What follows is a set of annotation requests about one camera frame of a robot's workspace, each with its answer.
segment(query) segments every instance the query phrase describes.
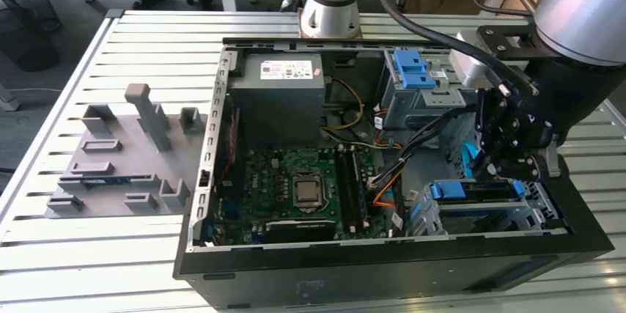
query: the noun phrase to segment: floor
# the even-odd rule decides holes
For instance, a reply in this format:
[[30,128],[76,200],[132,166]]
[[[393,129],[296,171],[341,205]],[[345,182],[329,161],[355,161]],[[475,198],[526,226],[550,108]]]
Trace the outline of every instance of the floor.
[[[100,25],[106,9],[129,8],[135,0],[96,0],[85,4],[82,0],[50,0],[62,28],[52,35],[60,54],[60,63],[38,73],[25,73],[0,54],[0,83],[6,89],[50,88],[62,89],[73,72],[82,52]],[[237,0],[241,11],[276,11],[281,0]],[[359,0],[360,11],[381,12],[377,0]],[[213,9],[221,4],[215,0]],[[153,10],[197,10],[185,0],[165,0]],[[0,111],[0,168],[16,168],[30,141],[38,131],[45,116],[57,98],[50,91],[13,93],[21,102],[16,112]],[[614,92],[612,102],[622,113],[626,112],[626,85]],[[0,190],[9,181],[9,174],[0,173]]]

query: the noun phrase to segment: white label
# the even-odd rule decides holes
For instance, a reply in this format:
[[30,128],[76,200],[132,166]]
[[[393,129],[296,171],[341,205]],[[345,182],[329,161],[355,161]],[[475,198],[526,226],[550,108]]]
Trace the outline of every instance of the white label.
[[401,224],[404,223],[401,221],[401,218],[400,216],[397,215],[397,213],[393,212],[393,215],[391,216],[391,221],[393,222],[393,225],[396,226],[397,229],[401,229]]
[[409,190],[405,196],[407,201],[415,201],[417,199],[419,192],[415,190]]
[[429,77],[446,77],[446,73],[443,71],[429,71]]
[[373,117],[373,127],[376,130],[383,129],[383,118],[381,117]]
[[313,64],[305,60],[261,63],[261,80],[312,80]]

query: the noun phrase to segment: small component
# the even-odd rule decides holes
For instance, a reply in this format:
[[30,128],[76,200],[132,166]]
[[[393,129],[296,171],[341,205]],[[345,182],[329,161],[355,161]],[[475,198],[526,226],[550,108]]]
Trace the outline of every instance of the small component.
[[293,175],[293,207],[304,213],[311,213],[321,206],[324,187],[319,172],[299,173]]
[[419,192],[415,190],[408,190],[408,194],[405,196],[405,200],[413,202],[417,199]]
[[329,220],[279,220],[265,224],[267,243],[331,241],[336,223]]

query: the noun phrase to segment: yellow wire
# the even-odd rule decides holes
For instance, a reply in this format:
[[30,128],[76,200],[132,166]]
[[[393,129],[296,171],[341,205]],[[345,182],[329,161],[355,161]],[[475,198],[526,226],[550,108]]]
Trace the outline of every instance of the yellow wire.
[[345,82],[343,82],[339,78],[332,78],[332,79],[337,81],[348,89],[349,93],[352,93],[353,97],[359,101],[359,114],[356,116],[356,119],[349,124],[340,125],[340,126],[323,126],[321,130],[343,130],[345,128],[351,128],[352,126],[355,126],[355,124],[359,123],[360,117],[363,116],[363,102],[360,101],[359,95],[356,94],[352,87],[349,87]]

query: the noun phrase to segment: aluminum slotted table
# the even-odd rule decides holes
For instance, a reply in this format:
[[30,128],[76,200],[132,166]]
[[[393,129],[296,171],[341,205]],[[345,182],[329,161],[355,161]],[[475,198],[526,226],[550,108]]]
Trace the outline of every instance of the aluminum slotted table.
[[[520,23],[467,16],[413,20],[447,34]],[[363,15],[361,23],[368,39],[415,38],[385,15]],[[104,19],[0,197],[1,312],[211,312],[187,283],[171,278],[181,216],[48,220],[45,203],[85,130],[77,118],[88,104],[106,103],[116,114],[133,114],[124,90],[128,83],[147,83],[149,98],[163,104],[167,114],[183,106],[205,113],[221,38],[296,36],[292,14],[128,11]],[[623,312],[626,140],[624,121],[608,103],[572,128],[560,153],[615,251],[507,292],[288,311]]]

